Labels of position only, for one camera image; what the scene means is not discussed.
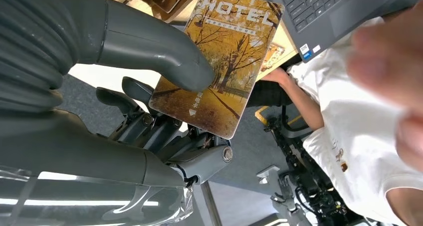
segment gray robotic arm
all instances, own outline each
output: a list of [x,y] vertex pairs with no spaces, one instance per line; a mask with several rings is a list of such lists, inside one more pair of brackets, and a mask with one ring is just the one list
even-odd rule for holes
[[54,109],[76,63],[152,69],[193,91],[213,78],[182,32],[113,0],[0,0],[0,165],[183,186],[149,151],[91,134],[79,117]]

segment chair armrest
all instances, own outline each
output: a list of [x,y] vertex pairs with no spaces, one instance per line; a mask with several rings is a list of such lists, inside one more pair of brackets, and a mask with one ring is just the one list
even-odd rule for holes
[[293,129],[291,128],[287,123],[287,115],[286,115],[286,106],[282,106],[282,115],[281,115],[281,127],[280,127],[280,133],[289,139],[298,138],[298,137],[304,137],[308,134],[311,134],[313,130],[308,127],[308,125],[305,125],[300,128]]

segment human hand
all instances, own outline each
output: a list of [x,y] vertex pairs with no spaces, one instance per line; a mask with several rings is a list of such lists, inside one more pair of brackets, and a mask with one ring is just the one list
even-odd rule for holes
[[280,67],[265,75],[262,80],[277,82],[282,88],[292,82],[291,77],[289,77],[289,75]]
[[353,35],[348,73],[359,85],[405,106],[397,152],[423,172],[423,2],[385,24]]

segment metal screw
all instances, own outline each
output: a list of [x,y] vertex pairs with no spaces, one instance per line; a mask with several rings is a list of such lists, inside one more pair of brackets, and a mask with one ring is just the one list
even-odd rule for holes
[[143,124],[144,125],[151,125],[154,121],[154,118],[150,114],[143,115]]
[[173,124],[176,126],[176,127],[180,127],[181,126],[181,121],[179,121],[179,120],[173,120]]
[[229,163],[232,160],[233,153],[231,147],[227,146],[223,149],[222,157],[226,163]]

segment white t-shirt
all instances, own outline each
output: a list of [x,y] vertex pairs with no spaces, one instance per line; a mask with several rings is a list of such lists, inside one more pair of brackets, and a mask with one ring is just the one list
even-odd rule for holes
[[[376,18],[366,24],[381,22]],[[395,128],[401,108],[355,85],[347,75],[350,36],[288,71],[319,102],[325,123],[303,146],[351,210],[402,226],[386,193],[395,188],[423,190],[423,174],[408,167],[396,152]]]

